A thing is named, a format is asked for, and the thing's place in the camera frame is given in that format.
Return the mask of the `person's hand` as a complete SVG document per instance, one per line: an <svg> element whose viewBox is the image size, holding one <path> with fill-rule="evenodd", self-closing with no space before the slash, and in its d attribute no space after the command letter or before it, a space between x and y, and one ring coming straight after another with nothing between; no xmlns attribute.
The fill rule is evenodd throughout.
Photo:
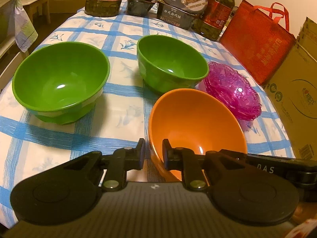
<svg viewBox="0 0 317 238"><path fill-rule="evenodd" d="M292 216L292 220L297 224L301 224L308 219L316 219L316 215L316 202L300 202Z"/></svg>

